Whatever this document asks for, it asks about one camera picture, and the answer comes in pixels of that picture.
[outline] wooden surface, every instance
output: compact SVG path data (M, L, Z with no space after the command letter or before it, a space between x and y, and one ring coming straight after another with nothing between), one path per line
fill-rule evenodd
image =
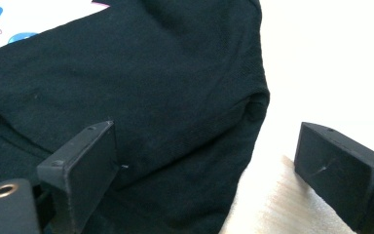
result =
M342 219L295 172L285 157L253 158L220 232L349 234Z

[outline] dark green fabric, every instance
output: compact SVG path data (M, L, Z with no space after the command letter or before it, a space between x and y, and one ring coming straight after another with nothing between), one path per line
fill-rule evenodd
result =
M122 169L86 233L217 233L269 103L259 3L102 2L0 48L0 179L114 120Z

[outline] black cloth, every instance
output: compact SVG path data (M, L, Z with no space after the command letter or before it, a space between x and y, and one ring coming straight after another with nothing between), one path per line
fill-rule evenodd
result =
M85 233L217 233L269 103L259 2L97 2L0 48L0 181L37 182L43 159L114 120L122 169Z

